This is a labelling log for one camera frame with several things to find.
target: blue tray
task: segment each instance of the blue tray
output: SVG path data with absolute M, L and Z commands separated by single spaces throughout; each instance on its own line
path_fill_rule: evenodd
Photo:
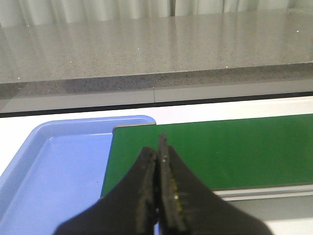
M 147 116 L 51 121 L 36 127 L 0 178 L 0 234 L 48 235 L 100 197 L 112 130 Z

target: gray countertop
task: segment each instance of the gray countertop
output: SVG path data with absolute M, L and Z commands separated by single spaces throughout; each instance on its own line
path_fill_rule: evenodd
M 0 28 L 1 100 L 310 79 L 310 10 Z

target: curtain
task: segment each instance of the curtain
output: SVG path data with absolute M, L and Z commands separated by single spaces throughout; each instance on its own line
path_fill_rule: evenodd
M 313 8 L 313 0 L 0 0 L 0 24 L 9 27 L 289 7 Z

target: white surface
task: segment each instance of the white surface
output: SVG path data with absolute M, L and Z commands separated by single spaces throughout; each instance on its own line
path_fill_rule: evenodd
M 0 118 L 0 174 L 29 133 L 36 126 L 51 120 L 148 115 L 153 117 L 157 124 L 168 124 L 309 113 L 313 113 L 313 97 Z M 313 218 L 267 221 L 267 224 L 276 235 L 312 235 L 313 231 Z

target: green mat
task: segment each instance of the green mat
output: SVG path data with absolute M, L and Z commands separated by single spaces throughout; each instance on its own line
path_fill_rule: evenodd
M 313 183 L 313 115 L 118 127 L 102 196 L 144 146 L 165 132 L 191 170 L 213 190 Z

